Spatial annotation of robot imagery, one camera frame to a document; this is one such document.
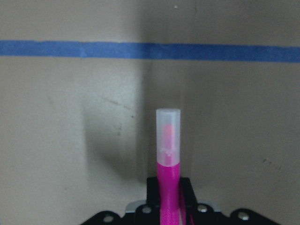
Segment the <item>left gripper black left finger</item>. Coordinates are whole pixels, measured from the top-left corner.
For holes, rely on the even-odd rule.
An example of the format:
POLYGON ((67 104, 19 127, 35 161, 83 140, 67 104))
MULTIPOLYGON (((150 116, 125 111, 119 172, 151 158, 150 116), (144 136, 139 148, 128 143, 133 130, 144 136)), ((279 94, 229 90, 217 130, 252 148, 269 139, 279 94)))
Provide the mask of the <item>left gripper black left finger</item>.
POLYGON ((160 194, 157 177, 147 178, 146 203, 153 209, 160 209, 160 194))

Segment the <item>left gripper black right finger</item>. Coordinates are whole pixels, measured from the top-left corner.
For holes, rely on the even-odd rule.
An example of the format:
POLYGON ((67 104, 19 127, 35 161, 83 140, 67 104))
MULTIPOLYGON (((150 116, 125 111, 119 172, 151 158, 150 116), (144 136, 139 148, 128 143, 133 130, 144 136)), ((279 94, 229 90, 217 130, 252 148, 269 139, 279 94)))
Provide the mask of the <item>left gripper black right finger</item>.
POLYGON ((180 178, 180 208, 190 209, 197 204, 197 199, 188 177, 180 178))

